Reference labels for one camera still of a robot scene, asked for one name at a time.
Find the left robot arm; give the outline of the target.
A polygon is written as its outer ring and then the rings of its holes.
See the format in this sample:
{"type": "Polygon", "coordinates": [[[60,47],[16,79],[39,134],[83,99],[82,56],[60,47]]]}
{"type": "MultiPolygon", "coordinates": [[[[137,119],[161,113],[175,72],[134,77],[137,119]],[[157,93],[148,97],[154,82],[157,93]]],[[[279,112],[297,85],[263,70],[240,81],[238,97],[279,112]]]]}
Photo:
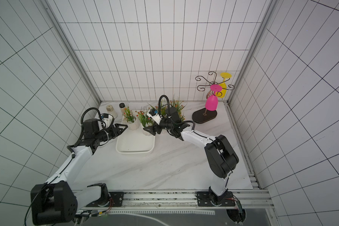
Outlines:
{"type": "Polygon", "coordinates": [[[31,190],[30,207],[34,225],[69,222],[75,218],[78,210],[89,204],[113,206],[113,199],[105,183],[89,185],[77,193],[71,187],[100,144],[118,137],[127,128],[128,125],[105,122],[102,119],[82,122],[80,138],[74,145],[67,147],[71,155],[53,176],[31,190]]]}

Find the white storage tray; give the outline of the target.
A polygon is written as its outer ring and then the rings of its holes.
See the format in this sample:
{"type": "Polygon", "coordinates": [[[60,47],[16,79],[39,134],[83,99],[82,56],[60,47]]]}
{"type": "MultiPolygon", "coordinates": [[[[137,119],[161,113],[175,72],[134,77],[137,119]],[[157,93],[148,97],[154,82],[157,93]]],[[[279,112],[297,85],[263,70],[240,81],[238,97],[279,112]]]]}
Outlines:
{"type": "Polygon", "coordinates": [[[123,124],[128,128],[117,138],[116,151],[121,154],[142,154],[152,153],[155,146],[155,136],[143,130],[142,124],[138,121],[138,128],[131,130],[131,123],[123,118],[123,124]]]}

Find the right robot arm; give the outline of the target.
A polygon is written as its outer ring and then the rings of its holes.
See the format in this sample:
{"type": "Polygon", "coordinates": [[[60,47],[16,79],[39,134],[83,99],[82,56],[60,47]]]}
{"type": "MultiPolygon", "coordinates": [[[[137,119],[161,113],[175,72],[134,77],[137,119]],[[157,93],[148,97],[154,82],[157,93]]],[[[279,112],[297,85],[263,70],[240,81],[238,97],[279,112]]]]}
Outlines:
{"type": "Polygon", "coordinates": [[[159,135],[163,130],[166,130],[171,136],[203,148],[205,151],[214,177],[208,191],[195,193],[197,206],[239,206],[239,200],[227,189],[229,175],[239,163],[239,157],[228,139],[223,135],[214,137],[195,130],[195,122],[181,121],[173,107],[168,108],[164,116],[160,113],[155,108],[149,110],[147,117],[153,120],[153,125],[145,127],[144,131],[152,135],[159,135]]]}

